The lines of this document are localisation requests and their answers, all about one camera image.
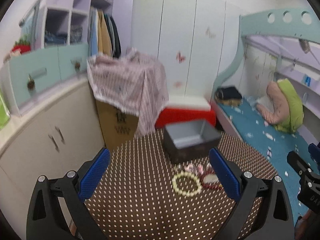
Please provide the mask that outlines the white jade pendant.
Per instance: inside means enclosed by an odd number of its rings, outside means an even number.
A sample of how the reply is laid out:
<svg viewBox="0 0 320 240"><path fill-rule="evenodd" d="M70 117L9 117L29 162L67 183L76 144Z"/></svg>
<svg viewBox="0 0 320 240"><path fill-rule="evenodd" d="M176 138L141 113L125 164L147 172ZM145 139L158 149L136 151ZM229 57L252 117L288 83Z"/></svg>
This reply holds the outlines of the white jade pendant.
<svg viewBox="0 0 320 240"><path fill-rule="evenodd" d="M204 184L214 184L214 183L217 183L218 181L219 179L217 175L213 173L205 175L202 180Z"/></svg>

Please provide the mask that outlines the pink charm jewelry cluster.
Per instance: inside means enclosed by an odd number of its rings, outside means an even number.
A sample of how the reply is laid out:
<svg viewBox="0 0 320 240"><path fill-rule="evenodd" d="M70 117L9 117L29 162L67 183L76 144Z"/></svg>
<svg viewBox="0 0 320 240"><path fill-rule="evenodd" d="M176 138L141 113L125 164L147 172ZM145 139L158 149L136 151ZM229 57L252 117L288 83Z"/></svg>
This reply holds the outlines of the pink charm jewelry cluster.
<svg viewBox="0 0 320 240"><path fill-rule="evenodd" d="M190 172L193 174L204 174L204 168L203 168L203 165L201 165L201 164L198 164L195 166L192 163L190 163L184 167L184 171Z"/></svg>

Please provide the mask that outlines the green pillow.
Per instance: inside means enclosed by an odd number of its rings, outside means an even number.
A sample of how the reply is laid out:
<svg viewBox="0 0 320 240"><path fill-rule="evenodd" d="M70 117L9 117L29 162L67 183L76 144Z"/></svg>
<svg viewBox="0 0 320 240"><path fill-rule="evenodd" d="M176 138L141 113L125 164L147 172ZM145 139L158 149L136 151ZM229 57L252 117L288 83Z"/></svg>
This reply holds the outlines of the green pillow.
<svg viewBox="0 0 320 240"><path fill-rule="evenodd" d="M278 131L292 134L303 124L303 103L294 86L288 79L280 79L277 81L277 84L287 100L289 115L284 121L276 124L274 127Z"/></svg>

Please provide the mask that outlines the blue patterned bed mattress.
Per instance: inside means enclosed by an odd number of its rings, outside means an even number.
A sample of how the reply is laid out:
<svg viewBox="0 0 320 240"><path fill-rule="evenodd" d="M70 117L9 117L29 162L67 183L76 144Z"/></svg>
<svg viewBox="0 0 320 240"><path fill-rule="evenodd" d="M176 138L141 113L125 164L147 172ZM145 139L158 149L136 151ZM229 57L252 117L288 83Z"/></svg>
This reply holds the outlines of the blue patterned bed mattress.
<svg viewBox="0 0 320 240"><path fill-rule="evenodd" d="M287 163L287 154L296 151L314 172L319 171L308 152L309 144L300 133L283 133L271 125L265 125L263 117L246 99L237 107L218 103L216 114L220 124L231 125L231 131L260 152L281 176L289 196L293 220L296 221L300 215L306 214L308 208L297 198L300 192L300 177Z"/></svg>

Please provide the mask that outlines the pink blanket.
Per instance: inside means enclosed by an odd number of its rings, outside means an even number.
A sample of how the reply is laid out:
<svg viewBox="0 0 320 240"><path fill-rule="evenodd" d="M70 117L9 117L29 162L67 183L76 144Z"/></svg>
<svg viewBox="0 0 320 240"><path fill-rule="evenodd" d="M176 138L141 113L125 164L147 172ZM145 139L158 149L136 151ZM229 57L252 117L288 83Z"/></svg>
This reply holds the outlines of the pink blanket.
<svg viewBox="0 0 320 240"><path fill-rule="evenodd" d="M277 82L270 82L266 89L266 94L273 104L273 112L269 111L264 105L258 103L257 110L263 119L269 124L278 125L287 121L290 115L289 103L285 95L280 90Z"/></svg>

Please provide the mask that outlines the beige cabinet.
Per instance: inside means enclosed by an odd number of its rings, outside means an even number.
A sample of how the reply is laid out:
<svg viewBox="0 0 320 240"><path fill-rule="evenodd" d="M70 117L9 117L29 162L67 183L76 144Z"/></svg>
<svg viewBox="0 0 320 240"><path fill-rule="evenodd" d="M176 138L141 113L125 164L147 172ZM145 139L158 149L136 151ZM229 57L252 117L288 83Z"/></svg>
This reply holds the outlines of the beige cabinet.
<svg viewBox="0 0 320 240"><path fill-rule="evenodd" d="M17 188L25 209L41 175L61 178L104 147L88 81L45 107L1 156L1 168Z"/></svg>

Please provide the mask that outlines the brown polka dot tablecloth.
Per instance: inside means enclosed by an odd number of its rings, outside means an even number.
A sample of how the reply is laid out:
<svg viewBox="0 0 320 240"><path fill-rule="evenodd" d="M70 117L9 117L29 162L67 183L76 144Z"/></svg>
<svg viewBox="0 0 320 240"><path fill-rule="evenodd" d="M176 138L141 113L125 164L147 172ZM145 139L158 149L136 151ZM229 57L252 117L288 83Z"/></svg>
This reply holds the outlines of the brown polka dot tablecloth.
<svg viewBox="0 0 320 240"><path fill-rule="evenodd" d="M174 165L157 130L117 147L93 196L85 205L108 239L211 239L235 202L222 188L202 189L192 179L172 178L184 169Z"/></svg>

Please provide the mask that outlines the dark folded clothes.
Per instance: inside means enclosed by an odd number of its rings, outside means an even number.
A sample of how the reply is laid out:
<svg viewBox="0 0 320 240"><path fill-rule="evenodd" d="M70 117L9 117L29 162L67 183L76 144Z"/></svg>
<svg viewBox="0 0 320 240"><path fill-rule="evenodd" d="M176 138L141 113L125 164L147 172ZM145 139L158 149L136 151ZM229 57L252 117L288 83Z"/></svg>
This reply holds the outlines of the dark folded clothes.
<svg viewBox="0 0 320 240"><path fill-rule="evenodd" d="M219 100L241 100L242 95L236 87L220 87L215 92L215 98Z"/></svg>

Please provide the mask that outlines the dark metal tin box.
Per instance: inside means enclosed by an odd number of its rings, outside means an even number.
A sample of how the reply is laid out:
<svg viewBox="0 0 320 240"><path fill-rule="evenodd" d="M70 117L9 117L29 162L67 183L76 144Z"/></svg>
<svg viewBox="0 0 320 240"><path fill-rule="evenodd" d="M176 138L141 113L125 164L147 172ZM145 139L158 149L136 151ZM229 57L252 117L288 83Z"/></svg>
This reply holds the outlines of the dark metal tin box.
<svg viewBox="0 0 320 240"><path fill-rule="evenodd" d="M172 164L207 157L222 134L205 119L165 125L163 147Z"/></svg>

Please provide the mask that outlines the brown cardboard box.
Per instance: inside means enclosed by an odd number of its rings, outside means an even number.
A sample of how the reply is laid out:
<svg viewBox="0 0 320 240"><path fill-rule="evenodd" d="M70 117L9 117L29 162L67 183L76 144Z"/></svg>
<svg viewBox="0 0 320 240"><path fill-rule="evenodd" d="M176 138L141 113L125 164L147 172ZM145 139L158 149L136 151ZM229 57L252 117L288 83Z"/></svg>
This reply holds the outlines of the brown cardboard box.
<svg viewBox="0 0 320 240"><path fill-rule="evenodd" d="M108 103L95 102L104 142L110 152L133 139L139 120L137 116L123 113Z"/></svg>

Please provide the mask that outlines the red ottoman with white top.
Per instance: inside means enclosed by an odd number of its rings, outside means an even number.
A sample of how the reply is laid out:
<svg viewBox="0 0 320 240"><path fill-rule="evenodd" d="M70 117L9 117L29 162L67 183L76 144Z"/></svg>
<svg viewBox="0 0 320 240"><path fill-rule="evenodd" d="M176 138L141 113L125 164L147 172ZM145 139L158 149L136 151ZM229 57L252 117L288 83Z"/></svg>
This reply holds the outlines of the red ottoman with white top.
<svg viewBox="0 0 320 240"><path fill-rule="evenodd" d="M163 128L167 124L205 119L216 126L216 113L210 103L201 96L169 96L165 109L161 111L155 128Z"/></svg>

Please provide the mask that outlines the teal drawer unit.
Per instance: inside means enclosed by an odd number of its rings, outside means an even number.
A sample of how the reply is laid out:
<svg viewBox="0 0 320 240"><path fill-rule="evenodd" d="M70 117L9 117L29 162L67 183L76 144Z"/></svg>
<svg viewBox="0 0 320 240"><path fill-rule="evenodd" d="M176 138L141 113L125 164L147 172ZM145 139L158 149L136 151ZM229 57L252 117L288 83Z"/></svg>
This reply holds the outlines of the teal drawer unit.
<svg viewBox="0 0 320 240"><path fill-rule="evenodd" d="M22 116L45 97L86 75L88 44L51 46L15 56L1 67L10 114Z"/></svg>

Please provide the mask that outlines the white wardrobe doors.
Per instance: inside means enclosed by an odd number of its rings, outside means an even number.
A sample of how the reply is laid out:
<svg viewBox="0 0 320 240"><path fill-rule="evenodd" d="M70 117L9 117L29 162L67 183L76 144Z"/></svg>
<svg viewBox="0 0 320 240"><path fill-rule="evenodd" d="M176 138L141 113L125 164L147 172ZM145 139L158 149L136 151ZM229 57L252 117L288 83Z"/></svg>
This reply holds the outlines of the white wardrobe doors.
<svg viewBox="0 0 320 240"><path fill-rule="evenodd" d="M170 96L210 100L234 57L242 13L223 0L133 0L131 44L163 64Z"/></svg>

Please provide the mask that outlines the pink checkered cloth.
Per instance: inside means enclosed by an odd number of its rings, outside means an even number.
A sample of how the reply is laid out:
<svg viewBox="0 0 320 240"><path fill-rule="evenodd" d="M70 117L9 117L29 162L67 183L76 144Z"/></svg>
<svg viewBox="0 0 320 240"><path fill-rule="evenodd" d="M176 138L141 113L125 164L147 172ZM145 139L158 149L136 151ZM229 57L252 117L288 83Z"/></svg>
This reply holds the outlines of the pink checkered cloth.
<svg viewBox="0 0 320 240"><path fill-rule="evenodd" d="M135 137L155 131L169 101L165 68L156 57L134 48L119 59L99 53L87 59L87 76L96 100L138 117Z"/></svg>

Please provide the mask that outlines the red flower pot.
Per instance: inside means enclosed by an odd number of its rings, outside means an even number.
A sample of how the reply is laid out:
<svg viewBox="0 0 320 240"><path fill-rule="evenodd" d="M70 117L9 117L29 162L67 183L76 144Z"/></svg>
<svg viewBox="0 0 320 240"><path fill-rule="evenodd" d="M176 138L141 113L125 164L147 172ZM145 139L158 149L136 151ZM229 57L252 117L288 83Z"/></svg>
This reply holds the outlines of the red flower pot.
<svg viewBox="0 0 320 240"><path fill-rule="evenodd" d="M30 52L31 45L27 35L23 35L22 37L20 37L20 39L15 42L11 51L12 52L19 51L21 54Z"/></svg>

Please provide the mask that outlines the hanging clothes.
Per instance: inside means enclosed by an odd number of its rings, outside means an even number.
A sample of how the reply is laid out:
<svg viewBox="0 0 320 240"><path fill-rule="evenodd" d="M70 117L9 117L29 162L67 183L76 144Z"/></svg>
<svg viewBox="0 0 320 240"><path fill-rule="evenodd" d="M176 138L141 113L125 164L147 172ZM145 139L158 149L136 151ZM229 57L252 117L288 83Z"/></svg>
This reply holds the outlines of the hanging clothes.
<svg viewBox="0 0 320 240"><path fill-rule="evenodd" d="M91 7L88 24L89 55L99 53L112 58L120 58L121 44L113 17L102 10Z"/></svg>

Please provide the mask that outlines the lilac open shelf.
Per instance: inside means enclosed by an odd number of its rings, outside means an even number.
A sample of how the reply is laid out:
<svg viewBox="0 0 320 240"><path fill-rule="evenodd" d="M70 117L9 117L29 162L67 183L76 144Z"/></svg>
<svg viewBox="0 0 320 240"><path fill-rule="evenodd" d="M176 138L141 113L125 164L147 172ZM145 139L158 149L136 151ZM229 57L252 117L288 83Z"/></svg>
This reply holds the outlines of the lilac open shelf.
<svg viewBox="0 0 320 240"><path fill-rule="evenodd" d="M33 50L46 46L55 46L59 42L45 41L45 34L54 36L66 34L66 45L75 44L71 41L71 27L82 26L80 43L87 41L88 18L91 7L103 11L112 8L113 0L38 0L34 5L31 25L31 47Z"/></svg>

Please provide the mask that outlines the teal bunk bed frame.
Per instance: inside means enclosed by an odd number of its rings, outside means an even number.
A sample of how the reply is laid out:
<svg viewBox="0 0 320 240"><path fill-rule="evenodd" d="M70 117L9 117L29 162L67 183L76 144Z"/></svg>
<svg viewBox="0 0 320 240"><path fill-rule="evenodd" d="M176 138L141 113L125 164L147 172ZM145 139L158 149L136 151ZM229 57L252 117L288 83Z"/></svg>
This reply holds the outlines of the teal bunk bed frame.
<svg viewBox="0 0 320 240"><path fill-rule="evenodd" d="M241 16L236 55L213 89L235 85L245 96L259 98L277 72L319 90L319 18L313 10L286 8Z"/></svg>

